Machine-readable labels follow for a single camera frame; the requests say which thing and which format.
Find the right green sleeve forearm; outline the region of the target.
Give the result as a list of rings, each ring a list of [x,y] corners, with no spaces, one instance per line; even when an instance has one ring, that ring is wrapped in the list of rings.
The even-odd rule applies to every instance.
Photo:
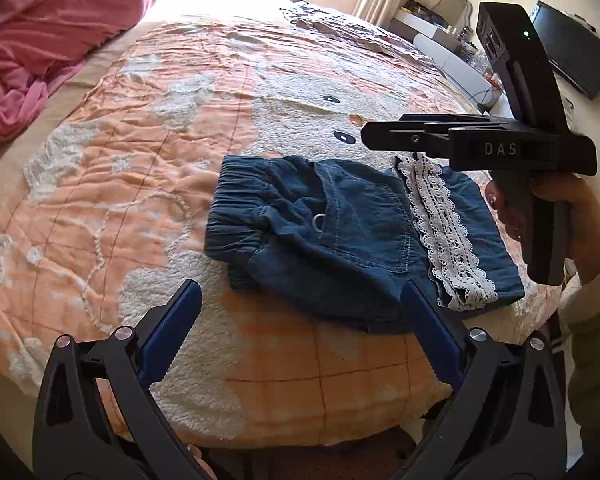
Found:
[[[571,413],[586,455],[600,452],[600,273],[583,284],[575,276],[562,292],[560,317],[569,330],[574,371]]]

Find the right hand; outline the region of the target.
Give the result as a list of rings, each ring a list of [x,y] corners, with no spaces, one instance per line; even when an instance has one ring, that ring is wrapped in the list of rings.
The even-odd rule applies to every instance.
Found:
[[[582,285],[600,274],[600,202],[588,182],[574,174],[546,174],[530,181],[542,200],[569,204],[566,256],[576,266]]]

